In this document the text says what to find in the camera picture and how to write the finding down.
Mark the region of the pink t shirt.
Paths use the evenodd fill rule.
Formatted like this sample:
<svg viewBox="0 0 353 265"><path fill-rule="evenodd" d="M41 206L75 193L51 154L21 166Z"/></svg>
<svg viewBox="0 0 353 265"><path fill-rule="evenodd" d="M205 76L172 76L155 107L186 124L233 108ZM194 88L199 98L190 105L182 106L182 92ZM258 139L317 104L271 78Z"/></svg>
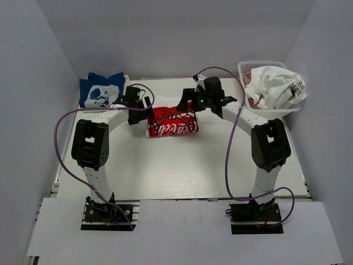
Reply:
<svg viewBox="0 0 353 265"><path fill-rule="evenodd" d="M242 75L242 77L243 77L244 86L246 87L251 81L251 72L244 73ZM257 104L254 104L253 98L251 98L250 96L248 96L248 102L249 102L249 105L250 105L251 108L259 109Z"/></svg>

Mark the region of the white t shirt red print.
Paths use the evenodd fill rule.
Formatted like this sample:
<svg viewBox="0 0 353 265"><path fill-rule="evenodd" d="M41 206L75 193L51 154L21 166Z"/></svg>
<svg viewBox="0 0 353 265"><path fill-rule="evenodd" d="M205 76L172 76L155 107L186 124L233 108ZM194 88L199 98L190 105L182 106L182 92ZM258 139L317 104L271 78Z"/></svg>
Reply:
<svg viewBox="0 0 353 265"><path fill-rule="evenodd" d="M198 117L191 110L191 102L185 112L178 111L177 98L158 96L154 105L154 118L149 118L146 125L148 138L179 136L199 131Z"/></svg>

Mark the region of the white t shirt black lettering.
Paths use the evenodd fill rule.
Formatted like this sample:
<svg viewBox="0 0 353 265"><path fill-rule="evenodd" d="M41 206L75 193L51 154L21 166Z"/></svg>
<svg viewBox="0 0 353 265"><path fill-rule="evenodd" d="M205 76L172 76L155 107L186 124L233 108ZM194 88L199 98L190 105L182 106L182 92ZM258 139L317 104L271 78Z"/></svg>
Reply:
<svg viewBox="0 0 353 265"><path fill-rule="evenodd" d="M307 97L306 83L299 73L277 66L262 66L247 72L251 72L251 81L245 92L259 109L288 109Z"/></svg>

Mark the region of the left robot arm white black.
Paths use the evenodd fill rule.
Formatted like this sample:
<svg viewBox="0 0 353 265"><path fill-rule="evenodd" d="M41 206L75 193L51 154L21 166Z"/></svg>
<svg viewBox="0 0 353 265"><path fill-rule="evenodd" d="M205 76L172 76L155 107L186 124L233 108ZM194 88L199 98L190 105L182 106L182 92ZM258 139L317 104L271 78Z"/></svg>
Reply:
<svg viewBox="0 0 353 265"><path fill-rule="evenodd" d="M112 104L111 110L100 112L91 120L76 124L71 156L83 170L91 188L87 202L97 211L108 213L115 197L108 184L105 164L109 158L109 134L120 124L135 125L154 117L152 103L143 90L128 86L125 94Z"/></svg>

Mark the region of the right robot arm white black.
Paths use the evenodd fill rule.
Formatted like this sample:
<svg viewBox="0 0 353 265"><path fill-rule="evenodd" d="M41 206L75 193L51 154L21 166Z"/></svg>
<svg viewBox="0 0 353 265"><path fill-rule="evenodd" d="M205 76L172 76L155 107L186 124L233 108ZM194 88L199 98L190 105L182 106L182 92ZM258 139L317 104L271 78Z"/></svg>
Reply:
<svg viewBox="0 0 353 265"><path fill-rule="evenodd" d="M193 76L195 88L185 88L177 110L200 112L207 108L223 120L232 122L250 136L251 155L256 165L249 203L262 212L274 204L274 190L281 167L291 155L291 148L281 119L269 120L248 110L232 96L226 96L218 77Z"/></svg>

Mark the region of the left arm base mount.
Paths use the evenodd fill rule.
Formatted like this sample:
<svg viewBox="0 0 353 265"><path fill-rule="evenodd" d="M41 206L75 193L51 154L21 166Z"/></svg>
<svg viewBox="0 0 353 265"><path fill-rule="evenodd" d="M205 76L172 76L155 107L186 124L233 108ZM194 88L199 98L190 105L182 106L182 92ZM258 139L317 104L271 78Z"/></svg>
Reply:
<svg viewBox="0 0 353 265"><path fill-rule="evenodd" d="M137 225L140 201L116 201L127 216L133 229ZM123 213L117 208L89 202L85 203L81 230L83 231L133 231Z"/></svg>

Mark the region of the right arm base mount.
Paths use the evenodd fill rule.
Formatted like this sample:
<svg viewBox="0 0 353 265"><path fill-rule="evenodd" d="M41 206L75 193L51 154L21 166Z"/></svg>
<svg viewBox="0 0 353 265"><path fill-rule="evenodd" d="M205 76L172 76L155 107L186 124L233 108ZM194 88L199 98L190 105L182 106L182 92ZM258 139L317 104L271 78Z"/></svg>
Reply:
<svg viewBox="0 0 353 265"><path fill-rule="evenodd" d="M230 204L225 214L231 220L232 235L283 234L281 213L277 203L259 216L255 215L249 204Z"/></svg>

